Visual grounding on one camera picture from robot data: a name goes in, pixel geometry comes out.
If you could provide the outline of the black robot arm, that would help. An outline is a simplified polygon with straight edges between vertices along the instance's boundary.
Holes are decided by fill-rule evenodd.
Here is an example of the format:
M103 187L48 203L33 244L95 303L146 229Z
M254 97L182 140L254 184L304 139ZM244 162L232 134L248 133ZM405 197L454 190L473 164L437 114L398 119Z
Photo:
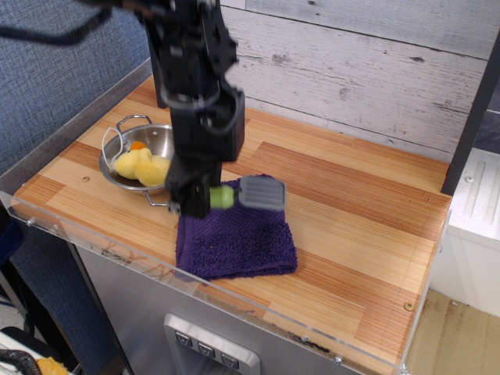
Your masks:
M182 216L206 217L222 165L245 139L245 96L226 80L237 42L218 1L90 1L128 10L144 24L157 102L170 110L174 156L165 180Z

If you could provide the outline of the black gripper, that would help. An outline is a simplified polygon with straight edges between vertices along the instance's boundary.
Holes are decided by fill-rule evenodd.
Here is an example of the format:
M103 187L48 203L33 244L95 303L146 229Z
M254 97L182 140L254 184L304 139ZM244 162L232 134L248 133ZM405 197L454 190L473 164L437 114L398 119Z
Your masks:
M210 185L220 182L222 163L207 158L188 158L175 154L165 179L170 193L169 211L197 219L211 210Z

